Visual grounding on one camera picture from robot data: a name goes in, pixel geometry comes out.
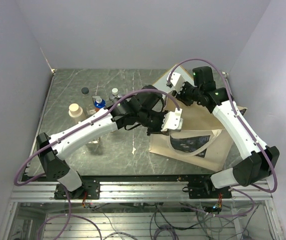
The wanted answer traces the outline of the orange blue spray bottle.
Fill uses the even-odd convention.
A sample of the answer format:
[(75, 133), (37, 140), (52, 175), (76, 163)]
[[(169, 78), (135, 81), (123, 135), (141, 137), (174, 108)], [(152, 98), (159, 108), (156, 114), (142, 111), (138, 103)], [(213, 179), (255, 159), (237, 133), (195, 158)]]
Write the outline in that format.
[(106, 102), (104, 99), (102, 99), (100, 96), (92, 96), (92, 99), (94, 101), (94, 110), (95, 112), (98, 112), (100, 109), (103, 109), (106, 105)]

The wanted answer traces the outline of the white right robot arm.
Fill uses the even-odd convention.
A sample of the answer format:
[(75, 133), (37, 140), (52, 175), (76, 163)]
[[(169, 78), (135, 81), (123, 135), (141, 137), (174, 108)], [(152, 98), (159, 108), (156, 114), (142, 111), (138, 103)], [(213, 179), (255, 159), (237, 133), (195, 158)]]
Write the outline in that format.
[(174, 87), (175, 98), (186, 106), (197, 103), (207, 108), (225, 127), (242, 158), (234, 167), (213, 174), (211, 181), (203, 186), (204, 194), (214, 198), (221, 192), (221, 188), (255, 185), (257, 181), (269, 176), (273, 177), (274, 186), (272, 189), (265, 189), (265, 192), (275, 192), (277, 177), (274, 167), (279, 158), (278, 148), (268, 146), (255, 133), (226, 87), (217, 88), (211, 67), (197, 67), (192, 73), (193, 84), (177, 72), (170, 73), (168, 80)]

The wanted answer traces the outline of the cream canvas tote bag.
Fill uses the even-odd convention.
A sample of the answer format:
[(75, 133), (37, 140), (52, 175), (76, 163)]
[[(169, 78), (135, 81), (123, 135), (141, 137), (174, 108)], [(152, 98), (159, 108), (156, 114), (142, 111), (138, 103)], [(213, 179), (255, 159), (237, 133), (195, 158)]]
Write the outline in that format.
[(223, 169), (233, 140), (225, 127), (207, 108), (193, 103), (182, 109), (181, 131), (153, 134), (149, 152), (217, 172)]

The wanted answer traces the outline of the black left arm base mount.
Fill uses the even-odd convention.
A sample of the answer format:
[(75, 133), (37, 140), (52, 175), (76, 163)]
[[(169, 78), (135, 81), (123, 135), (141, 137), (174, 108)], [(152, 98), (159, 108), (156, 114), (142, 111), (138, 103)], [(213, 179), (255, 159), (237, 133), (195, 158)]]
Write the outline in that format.
[[(69, 191), (71, 200), (89, 199), (98, 200), (100, 197), (100, 183), (94, 179), (86, 179), (80, 188), (74, 191)], [(56, 186), (54, 192), (55, 200), (66, 200), (67, 196), (62, 184)]]

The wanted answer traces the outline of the clear bottle with dark cap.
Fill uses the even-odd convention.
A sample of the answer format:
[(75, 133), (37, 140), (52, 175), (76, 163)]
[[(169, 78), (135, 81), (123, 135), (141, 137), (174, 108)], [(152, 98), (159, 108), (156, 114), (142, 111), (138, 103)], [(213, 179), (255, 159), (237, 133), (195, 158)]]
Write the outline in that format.
[(91, 117), (96, 113), (92, 95), (87, 87), (81, 89), (82, 99), (87, 117)]

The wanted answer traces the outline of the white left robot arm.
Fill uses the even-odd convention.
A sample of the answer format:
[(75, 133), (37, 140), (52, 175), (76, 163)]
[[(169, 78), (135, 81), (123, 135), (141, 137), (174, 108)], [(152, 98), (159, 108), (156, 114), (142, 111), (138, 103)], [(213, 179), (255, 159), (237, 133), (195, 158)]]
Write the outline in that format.
[(39, 160), (48, 181), (58, 181), (74, 199), (88, 193), (81, 175), (69, 167), (66, 158), (74, 151), (104, 134), (143, 126), (147, 134), (159, 134), (167, 112), (156, 112), (154, 107), (163, 101), (163, 94), (151, 85), (133, 95), (115, 97), (88, 119), (57, 134), (37, 136)]

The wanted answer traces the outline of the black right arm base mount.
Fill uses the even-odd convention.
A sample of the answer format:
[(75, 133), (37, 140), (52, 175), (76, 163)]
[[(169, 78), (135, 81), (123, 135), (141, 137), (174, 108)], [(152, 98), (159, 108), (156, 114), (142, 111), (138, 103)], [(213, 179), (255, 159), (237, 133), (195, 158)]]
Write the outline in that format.
[(232, 198), (229, 187), (216, 189), (210, 181), (189, 182), (182, 191), (188, 193), (190, 199), (223, 199)]

